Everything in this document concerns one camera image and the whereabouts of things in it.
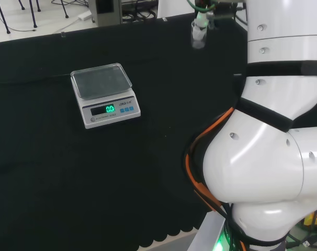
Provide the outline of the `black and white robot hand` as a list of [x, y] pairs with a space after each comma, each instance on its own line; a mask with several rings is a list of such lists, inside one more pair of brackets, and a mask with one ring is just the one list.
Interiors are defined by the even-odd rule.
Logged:
[[194, 40], [205, 39], [208, 30], [219, 28], [221, 19], [236, 18], [236, 13], [246, 9], [243, 1], [194, 1], [189, 5], [195, 11], [195, 19], [191, 23], [191, 34]]

